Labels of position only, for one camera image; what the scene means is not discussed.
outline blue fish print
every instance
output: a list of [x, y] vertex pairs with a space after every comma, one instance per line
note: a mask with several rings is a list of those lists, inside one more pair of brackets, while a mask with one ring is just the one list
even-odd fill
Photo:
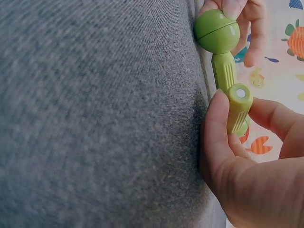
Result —
[[303, 10], [301, 0], [290, 0], [289, 7]]
[[248, 48], [244, 47], [243, 50], [241, 50], [236, 56], [234, 56], [234, 61], [236, 63], [242, 63], [244, 62], [245, 54], [247, 53]]

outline green handle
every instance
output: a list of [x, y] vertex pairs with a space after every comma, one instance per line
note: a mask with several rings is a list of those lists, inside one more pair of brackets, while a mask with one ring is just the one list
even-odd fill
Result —
[[253, 103], [253, 96], [244, 84], [238, 83], [231, 86], [226, 95], [229, 99], [229, 114], [227, 132], [238, 133], [244, 128], [244, 122]]
[[238, 84], [235, 60], [230, 50], [240, 38], [235, 20], [230, 20], [220, 10], [204, 12], [194, 24], [194, 35], [205, 50], [212, 52], [212, 68], [217, 89], [229, 99], [228, 133], [243, 136], [249, 126], [248, 112], [253, 102], [250, 90]]
[[212, 68], [217, 89], [228, 90], [237, 83], [237, 69], [234, 57], [230, 52], [225, 54], [213, 54]]

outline gray upholstery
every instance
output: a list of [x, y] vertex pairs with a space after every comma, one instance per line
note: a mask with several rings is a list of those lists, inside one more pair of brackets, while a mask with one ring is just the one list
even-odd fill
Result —
[[185, 0], [2, 0], [0, 227], [225, 225]]

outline green plastic toy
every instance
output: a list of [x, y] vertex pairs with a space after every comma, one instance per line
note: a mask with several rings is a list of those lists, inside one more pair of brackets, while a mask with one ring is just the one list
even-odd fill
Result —
[[235, 60], [230, 52], [240, 38], [238, 23], [220, 10], [209, 10], [196, 20], [194, 35], [203, 49], [213, 53], [211, 62], [216, 87], [229, 99], [227, 132], [241, 137], [249, 127], [248, 112], [253, 97], [244, 84], [238, 83]]

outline fish print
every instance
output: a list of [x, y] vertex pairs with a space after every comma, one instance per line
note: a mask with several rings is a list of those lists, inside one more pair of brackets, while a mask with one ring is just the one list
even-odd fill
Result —
[[240, 137], [239, 140], [241, 141], [241, 144], [243, 144], [244, 142], [247, 141], [248, 137], [249, 137], [249, 126], [247, 128], [247, 131], [245, 132], [245, 135]]
[[252, 152], [254, 154], [265, 154], [272, 150], [272, 146], [265, 146], [264, 143], [268, 141], [268, 136], [258, 137], [253, 141], [250, 148], [246, 148], [246, 151]]
[[251, 72], [250, 76], [249, 76], [249, 82], [250, 84], [255, 87], [255, 88], [263, 88], [265, 86], [265, 83], [264, 83], [264, 76], [262, 76], [260, 74], [261, 72], [261, 68], [256, 68], [253, 72]]
[[282, 39], [282, 41], [287, 41], [289, 47], [287, 53], [290, 56], [296, 56], [300, 61], [304, 61], [304, 27], [300, 26], [299, 19], [295, 22], [295, 26], [287, 25], [285, 34], [289, 36], [289, 38]]
[[[304, 75], [296, 75], [295, 76], [297, 79], [299, 79], [300, 81], [304, 82]], [[304, 93], [301, 93], [298, 95], [298, 100], [299, 101], [304, 101]]]
[[300, 0], [290, 0], [290, 3], [288, 5], [290, 8], [303, 10], [303, 4]]
[[245, 59], [245, 54], [247, 53], [248, 48], [244, 47], [237, 55], [234, 56], [234, 61], [236, 63], [242, 63]]

